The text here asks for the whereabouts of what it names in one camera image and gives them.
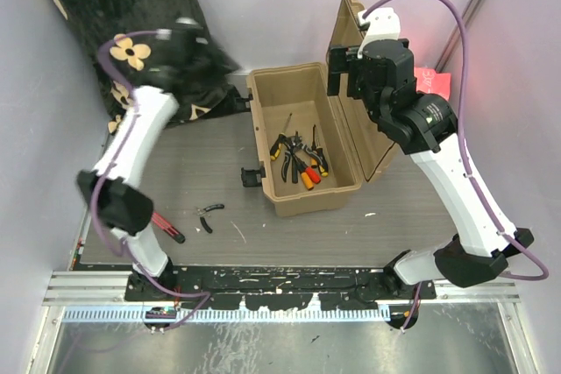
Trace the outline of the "small steel claw hammer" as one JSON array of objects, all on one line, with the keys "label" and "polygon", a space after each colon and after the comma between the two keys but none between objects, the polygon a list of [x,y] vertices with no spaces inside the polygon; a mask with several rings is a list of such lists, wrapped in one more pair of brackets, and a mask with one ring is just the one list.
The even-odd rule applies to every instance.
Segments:
[{"label": "small steel claw hammer", "polygon": [[298,165],[296,163],[295,155],[291,154],[291,181],[293,184],[297,184],[299,180]]}]

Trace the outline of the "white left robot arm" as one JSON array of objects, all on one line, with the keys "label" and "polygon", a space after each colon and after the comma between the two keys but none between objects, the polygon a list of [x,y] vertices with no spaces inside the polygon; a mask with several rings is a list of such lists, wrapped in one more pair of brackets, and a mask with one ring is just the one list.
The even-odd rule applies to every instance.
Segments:
[{"label": "white left robot arm", "polygon": [[133,105],[125,112],[103,156],[91,170],[80,171],[76,183],[100,239],[116,256],[131,259],[149,295],[155,300],[167,300],[174,293],[176,277],[170,257],[154,234],[153,200],[139,187],[160,133],[179,108],[173,89],[183,70],[182,61],[204,51],[209,43],[202,30],[189,20],[152,35],[163,44],[164,60],[149,70],[146,81],[137,87],[111,61],[110,49],[117,41],[112,39],[99,48],[101,68],[129,91]]}]

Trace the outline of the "tan plastic tool case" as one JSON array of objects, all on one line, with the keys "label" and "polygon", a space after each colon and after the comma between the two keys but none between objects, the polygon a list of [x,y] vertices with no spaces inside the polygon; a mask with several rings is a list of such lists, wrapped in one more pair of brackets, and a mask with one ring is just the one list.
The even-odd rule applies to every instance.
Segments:
[{"label": "tan plastic tool case", "polygon": [[[329,96],[325,61],[261,68],[247,75],[262,189],[276,215],[342,208],[400,153],[369,120],[364,104],[347,96],[346,82],[343,75],[339,93]],[[282,177],[283,159],[272,159],[269,153],[280,133],[298,135],[304,144],[321,148],[328,174],[313,189]]]}]

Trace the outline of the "orange handle screwdriver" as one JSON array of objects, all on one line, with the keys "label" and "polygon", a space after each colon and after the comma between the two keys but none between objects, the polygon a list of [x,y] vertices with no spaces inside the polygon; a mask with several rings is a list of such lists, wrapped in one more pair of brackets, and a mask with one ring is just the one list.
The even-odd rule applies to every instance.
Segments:
[{"label": "orange handle screwdriver", "polygon": [[314,185],[309,175],[306,173],[305,165],[295,155],[293,156],[293,160],[296,164],[296,169],[297,172],[300,174],[303,185],[306,187],[307,190],[312,190]]}]

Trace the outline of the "black long nose pliers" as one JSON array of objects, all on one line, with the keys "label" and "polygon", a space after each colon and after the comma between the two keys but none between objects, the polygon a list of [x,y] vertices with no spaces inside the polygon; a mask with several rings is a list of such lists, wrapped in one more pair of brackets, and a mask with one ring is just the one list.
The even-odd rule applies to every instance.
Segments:
[{"label": "black long nose pliers", "polygon": [[285,140],[284,140],[283,144],[285,146],[285,152],[284,152],[284,160],[283,160],[281,170],[280,170],[280,175],[281,175],[281,179],[284,182],[287,181],[288,168],[291,166],[291,161],[292,161],[292,159],[291,159],[291,154],[292,153],[295,156],[298,157],[297,152],[298,151],[304,151],[311,159],[319,160],[319,158],[312,151],[311,147],[308,146],[307,144],[304,144],[303,141],[302,141],[302,138],[298,134],[295,134],[292,137],[285,137]]}]

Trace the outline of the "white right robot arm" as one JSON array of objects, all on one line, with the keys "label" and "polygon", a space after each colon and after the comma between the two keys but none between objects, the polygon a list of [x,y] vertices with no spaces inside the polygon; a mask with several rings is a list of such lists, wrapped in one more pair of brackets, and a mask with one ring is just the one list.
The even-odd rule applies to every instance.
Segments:
[{"label": "white right robot arm", "polygon": [[534,237],[504,216],[458,137],[458,120],[440,95],[416,87],[414,55],[407,39],[376,40],[359,46],[333,46],[328,52],[328,95],[340,89],[365,105],[378,130],[397,144],[433,185],[457,229],[450,242],[425,251],[404,251],[384,271],[384,286],[396,299],[415,284],[446,279],[470,287],[498,278],[518,247]]}]

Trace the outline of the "short yellow black screwdriver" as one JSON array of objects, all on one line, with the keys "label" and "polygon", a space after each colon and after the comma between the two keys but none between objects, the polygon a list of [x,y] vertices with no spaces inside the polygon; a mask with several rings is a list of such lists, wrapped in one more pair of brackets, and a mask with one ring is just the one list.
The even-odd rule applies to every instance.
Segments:
[{"label": "short yellow black screwdriver", "polygon": [[312,144],[311,149],[319,160],[312,159],[311,166],[315,168],[322,177],[327,177],[329,174],[329,167],[326,158],[323,155],[323,148],[319,145],[319,137],[316,133],[316,125],[312,128]]}]

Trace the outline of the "red black screwdriver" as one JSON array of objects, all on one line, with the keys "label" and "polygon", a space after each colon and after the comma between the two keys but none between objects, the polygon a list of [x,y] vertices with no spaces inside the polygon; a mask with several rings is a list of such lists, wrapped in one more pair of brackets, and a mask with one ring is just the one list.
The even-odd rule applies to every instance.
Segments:
[{"label": "red black screwdriver", "polygon": [[313,168],[307,166],[303,161],[301,161],[305,165],[306,173],[309,175],[310,179],[313,182],[313,185],[317,185],[321,182],[321,177],[314,171]]}]

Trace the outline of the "long yellow black screwdriver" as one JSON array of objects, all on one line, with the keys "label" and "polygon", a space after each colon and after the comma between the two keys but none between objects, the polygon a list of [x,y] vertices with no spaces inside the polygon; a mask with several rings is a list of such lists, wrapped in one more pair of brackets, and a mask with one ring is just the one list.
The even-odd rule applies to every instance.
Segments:
[{"label": "long yellow black screwdriver", "polygon": [[274,140],[270,150],[269,150],[269,155],[270,155],[270,159],[272,161],[275,161],[281,153],[281,145],[283,144],[285,137],[286,137],[286,131],[288,129],[290,120],[292,118],[292,113],[288,114],[288,117],[286,119],[286,122],[284,123],[282,130],[280,131],[280,133],[278,134],[277,138]]}]

